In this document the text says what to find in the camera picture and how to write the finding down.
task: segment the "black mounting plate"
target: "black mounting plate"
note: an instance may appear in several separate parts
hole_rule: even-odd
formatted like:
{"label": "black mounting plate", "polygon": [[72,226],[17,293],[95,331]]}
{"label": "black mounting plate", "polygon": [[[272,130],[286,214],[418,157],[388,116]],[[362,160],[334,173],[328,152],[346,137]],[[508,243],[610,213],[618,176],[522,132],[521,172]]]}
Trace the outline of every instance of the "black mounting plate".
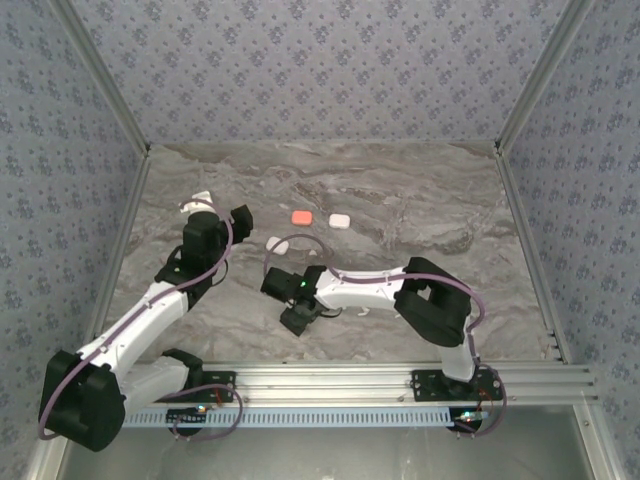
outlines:
{"label": "black mounting plate", "polygon": [[416,402],[487,401],[480,391],[486,392],[493,401],[502,400],[500,380],[486,369],[479,369],[469,383],[445,377],[442,370],[414,370],[410,385]]}
{"label": "black mounting plate", "polygon": [[[204,371],[202,372],[202,385],[209,385],[211,383],[221,383],[228,385],[231,388],[236,388],[236,372],[231,371]],[[190,395],[184,395],[182,397],[170,398],[163,400],[165,403],[232,403],[233,394],[226,390],[219,388],[216,392],[214,389],[202,390]]]}

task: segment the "small white object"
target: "small white object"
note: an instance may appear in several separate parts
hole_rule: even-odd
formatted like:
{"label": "small white object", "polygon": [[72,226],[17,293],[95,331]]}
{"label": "small white object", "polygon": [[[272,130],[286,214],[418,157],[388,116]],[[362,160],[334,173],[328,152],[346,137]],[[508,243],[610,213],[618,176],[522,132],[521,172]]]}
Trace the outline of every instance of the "small white object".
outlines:
{"label": "small white object", "polygon": [[331,228],[339,228],[340,230],[346,230],[351,225],[351,217],[349,215],[342,215],[341,213],[333,213],[329,217],[329,226]]}
{"label": "small white object", "polygon": [[[206,200],[208,202],[211,202],[211,194],[205,190],[204,192],[200,192],[200,193],[196,193],[195,195],[191,195],[191,198],[195,198],[195,199],[202,199],[202,200]],[[204,203],[198,203],[198,202],[191,202],[191,203],[187,203],[184,207],[182,207],[180,209],[181,213],[195,213],[195,212],[213,212],[216,213],[216,211],[211,208],[209,205],[205,205]]]}
{"label": "small white object", "polygon": [[[267,240],[267,250],[271,250],[273,246],[278,243],[280,239],[278,237],[271,237]],[[280,245],[276,247],[273,251],[276,255],[284,255],[289,250],[289,242],[282,242]]]}

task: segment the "patterned wallpaper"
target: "patterned wallpaper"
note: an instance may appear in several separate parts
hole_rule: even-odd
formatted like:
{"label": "patterned wallpaper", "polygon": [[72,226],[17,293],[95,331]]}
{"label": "patterned wallpaper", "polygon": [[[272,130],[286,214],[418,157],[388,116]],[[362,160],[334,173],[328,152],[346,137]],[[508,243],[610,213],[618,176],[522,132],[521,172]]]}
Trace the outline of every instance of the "patterned wallpaper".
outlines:
{"label": "patterned wallpaper", "polygon": [[640,478],[640,4],[597,2],[510,154],[574,360]]}
{"label": "patterned wallpaper", "polygon": [[44,368],[80,346],[137,166],[45,0],[0,2],[0,478],[36,438]]}
{"label": "patterned wallpaper", "polygon": [[74,0],[150,143],[494,139],[567,0]]}

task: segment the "black bracket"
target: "black bracket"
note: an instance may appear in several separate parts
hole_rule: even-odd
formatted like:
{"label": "black bracket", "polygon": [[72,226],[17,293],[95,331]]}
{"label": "black bracket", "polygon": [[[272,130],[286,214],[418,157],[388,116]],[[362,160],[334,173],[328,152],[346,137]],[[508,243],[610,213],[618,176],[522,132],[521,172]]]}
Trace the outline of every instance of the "black bracket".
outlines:
{"label": "black bracket", "polygon": [[[236,372],[231,371],[204,371],[202,372],[201,385],[210,385],[212,383],[221,383],[235,390],[236,388]],[[232,403],[233,394],[226,390],[207,389],[199,392],[183,395],[181,397],[163,400],[165,403],[198,403],[211,405],[212,403]]]}
{"label": "black bracket", "polygon": [[502,400],[500,380],[490,370],[479,369],[469,383],[445,377],[442,370],[414,370],[411,389],[416,402],[473,402]]}
{"label": "black bracket", "polygon": [[[235,390],[236,372],[231,372],[231,371],[202,372],[202,385],[209,385],[212,383],[227,385]],[[176,422],[183,423],[183,424],[184,423],[196,424],[196,425],[204,424],[207,419],[206,411],[212,408],[210,407],[212,404],[232,403],[233,400],[234,400],[233,394],[221,388],[202,390],[200,392],[195,392],[190,395],[184,395],[178,398],[163,400],[166,403],[185,403],[185,402],[197,403],[199,406],[202,405],[205,407],[203,411],[200,411],[198,407],[171,408],[167,410],[167,414],[165,415],[165,421],[170,425],[173,425]],[[200,430],[202,430],[202,428],[196,428],[196,427],[187,427],[187,428],[183,427],[183,428],[176,429],[178,434],[185,437],[190,437],[192,435],[195,435]]]}

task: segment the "blue floral wallpaper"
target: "blue floral wallpaper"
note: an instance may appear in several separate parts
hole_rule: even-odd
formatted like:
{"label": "blue floral wallpaper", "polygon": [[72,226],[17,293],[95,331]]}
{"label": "blue floral wallpaper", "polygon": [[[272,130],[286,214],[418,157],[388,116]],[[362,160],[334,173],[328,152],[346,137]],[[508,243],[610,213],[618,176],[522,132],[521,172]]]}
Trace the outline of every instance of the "blue floral wallpaper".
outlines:
{"label": "blue floral wallpaper", "polygon": [[497,137],[567,0],[74,0],[150,143]]}
{"label": "blue floral wallpaper", "polygon": [[0,478],[36,438],[44,368],[75,349],[138,160],[45,0],[0,2]]}
{"label": "blue floral wallpaper", "polygon": [[640,4],[597,2],[510,155],[574,360],[640,478]]}

